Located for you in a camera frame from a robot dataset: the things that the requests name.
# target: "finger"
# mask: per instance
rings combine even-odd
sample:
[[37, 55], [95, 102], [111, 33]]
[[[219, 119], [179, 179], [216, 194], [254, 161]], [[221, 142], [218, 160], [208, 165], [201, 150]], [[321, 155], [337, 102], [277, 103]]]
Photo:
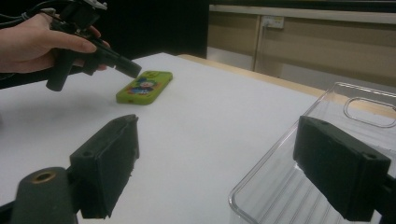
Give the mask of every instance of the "finger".
[[[73, 65], [74, 66], [78, 66], [78, 67], [83, 67], [84, 66], [84, 61], [81, 60], [81, 59], [76, 59], [73, 62]], [[105, 65], [105, 64], [99, 64], [98, 67], [96, 68], [96, 70], [98, 70], [98, 71], [104, 71], [106, 69], [107, 69], [107, 65]]]
[[90, 41], [76, 36], [58, 31], [47, 31], [40, 38], [42, 46], [53, 49], [71, 49], [81, 53], [92, 53], [96, 51], [96, 46]]
[[103, 42], [103, 44], [104, 44], [106, 47], [110, 48], [110, 44], [109, 44], [107, 41], [102, 40], [102, 42]]
[[91, 33], [95, 36], [95, 37], [100, 37], [102, 34], [93, 26], [90, 26], [90, 28], [88, 28], [89, 31], [91, 31]]

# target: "hand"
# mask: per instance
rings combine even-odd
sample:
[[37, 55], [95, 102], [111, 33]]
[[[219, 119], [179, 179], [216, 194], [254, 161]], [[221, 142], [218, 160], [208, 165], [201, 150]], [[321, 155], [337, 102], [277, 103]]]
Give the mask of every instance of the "hand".
[[[55, 62], [56, 49], [82, 53], [96, 51], [96, 46], [84, 38], [52, 31], [51, 21], [52, 17], [41, 13], [19, 25], [0, 30], [0, 73], [30, 73], [50, 68]], [[92, 27], [91, 30], [100, 36], [96, 29]]]

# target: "table surface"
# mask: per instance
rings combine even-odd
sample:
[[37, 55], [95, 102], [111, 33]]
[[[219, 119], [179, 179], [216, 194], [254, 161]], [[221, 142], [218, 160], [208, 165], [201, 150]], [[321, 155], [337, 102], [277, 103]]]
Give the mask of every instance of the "table surface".
[[0, 91], [0, 204], [25, 176], [67, 168], [106, 123], [136, 114], [140, 159], [112, 217], [79, 223], [229, 223], [230, 191], [322, 93], [187, 55], [134, 61], [174, 75], [151, 105], [117, 104], [132, 79], [112, 68], [70, 76], [60, 92], [45, 82]]

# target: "black handheld tool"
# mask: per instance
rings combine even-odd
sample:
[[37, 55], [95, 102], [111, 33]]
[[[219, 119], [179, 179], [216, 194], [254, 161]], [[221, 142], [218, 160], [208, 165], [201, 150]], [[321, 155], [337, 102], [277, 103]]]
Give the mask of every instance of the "black handheld tool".
[[100, 11], [106, 9], [106, 5], [96, 0], [75, 0], [64, 8], [59, 18], [53, 17], [52, 30], [86, 38], [97, 47], [97, 51], [94, 53], [79, 53], [69, 49], [60, 49], [53, 67], [53, 75], [47, 82], [47, 87], [50, 90], [62, 90], [76, 59], [84, 61], [82, 72], [90, 76], [96, 71], [99, 64], [105, 64], [109, 67], [115, 67], [129, 77], [137, 77], [141, 70], [138, 64], [113, 51], [103, 40], [94, 36], [90, 31], [90, 27], [99, 19]]

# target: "clear plastic container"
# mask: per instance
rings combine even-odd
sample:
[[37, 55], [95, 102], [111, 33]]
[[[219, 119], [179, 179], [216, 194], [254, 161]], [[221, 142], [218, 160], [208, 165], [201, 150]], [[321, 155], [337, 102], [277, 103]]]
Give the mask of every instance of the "clear plastic container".
[[[396, 94], [335, 83], [306, 116], [330, 122], [391, 158], [396, 174]], [[350, 223], [328, 203], [292, 158], [296, 122], [229, 196], [231, 224]], [[370, 223], [379, 223], [375, 212]]]

